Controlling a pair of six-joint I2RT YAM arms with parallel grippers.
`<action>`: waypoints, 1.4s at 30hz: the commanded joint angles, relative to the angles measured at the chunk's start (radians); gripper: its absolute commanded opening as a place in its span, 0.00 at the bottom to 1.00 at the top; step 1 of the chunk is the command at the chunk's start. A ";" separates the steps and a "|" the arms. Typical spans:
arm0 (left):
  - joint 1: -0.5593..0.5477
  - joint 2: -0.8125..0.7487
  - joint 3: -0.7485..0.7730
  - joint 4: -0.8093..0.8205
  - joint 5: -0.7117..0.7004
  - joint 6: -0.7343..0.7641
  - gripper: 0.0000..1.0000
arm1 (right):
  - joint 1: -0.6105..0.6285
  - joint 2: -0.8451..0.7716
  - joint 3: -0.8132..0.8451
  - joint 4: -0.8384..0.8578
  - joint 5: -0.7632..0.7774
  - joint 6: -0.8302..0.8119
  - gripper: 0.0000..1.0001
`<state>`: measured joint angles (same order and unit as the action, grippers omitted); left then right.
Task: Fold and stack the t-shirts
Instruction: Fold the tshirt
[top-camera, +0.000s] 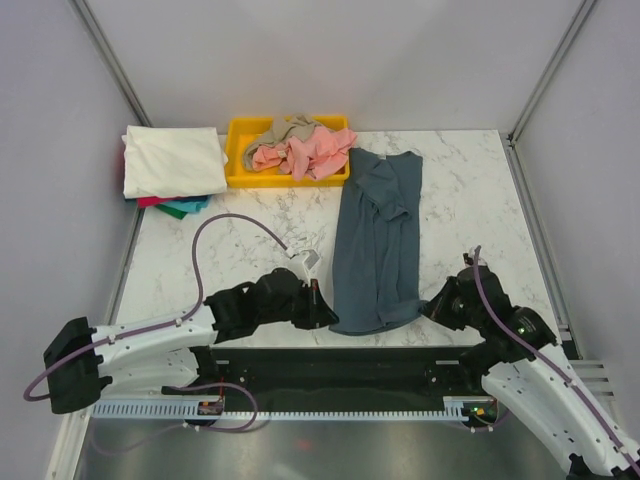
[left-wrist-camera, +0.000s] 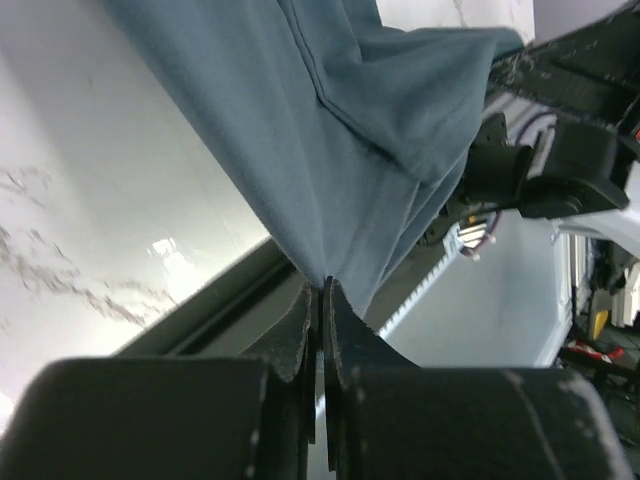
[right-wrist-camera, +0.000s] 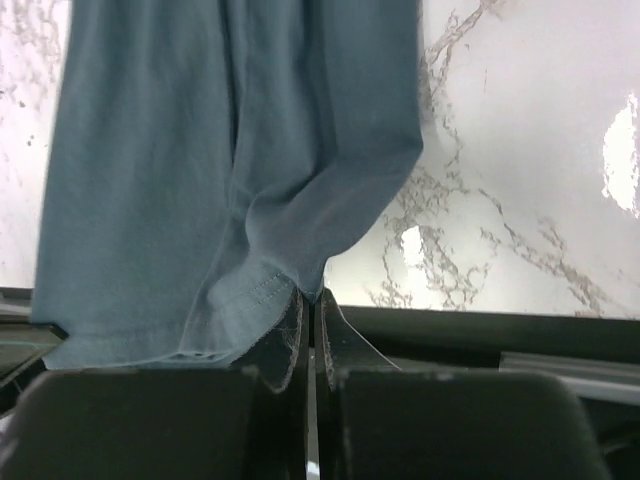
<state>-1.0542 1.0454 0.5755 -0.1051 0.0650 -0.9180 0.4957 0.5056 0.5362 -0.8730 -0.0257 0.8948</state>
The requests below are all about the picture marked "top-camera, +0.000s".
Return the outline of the blue-grey t-shirt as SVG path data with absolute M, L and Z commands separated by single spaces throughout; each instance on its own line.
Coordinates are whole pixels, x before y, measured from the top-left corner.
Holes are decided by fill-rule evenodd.
M 419 316 L 421 156 L 350 152 L 332 261 L 330 330 L 364 336 Z

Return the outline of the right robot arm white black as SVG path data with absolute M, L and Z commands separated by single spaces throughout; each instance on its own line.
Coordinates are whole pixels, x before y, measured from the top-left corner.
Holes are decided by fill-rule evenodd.
M 485 265 L 446 280 L 423 316 L 482 342 L 460 358 L 458 381 L 506 407 L 549 450 L 570 479 L 636 479 L 639 443 L 612 419 L 534 310 L 515 306 Z

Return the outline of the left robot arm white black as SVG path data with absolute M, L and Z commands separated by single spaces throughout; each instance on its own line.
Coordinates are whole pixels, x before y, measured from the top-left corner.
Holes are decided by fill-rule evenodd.
M 116 384 L 117 370 L 174 350 L 249 337 L 261 325 L 288 322 L 300 330 L 338 323 L 316 279 L 304 281 L 276 268 L 208 296 L 196 311 L 128 325 L 92 327 L 85 317 L 68 321 L 43 354 L 54 414 L 84 409 Z

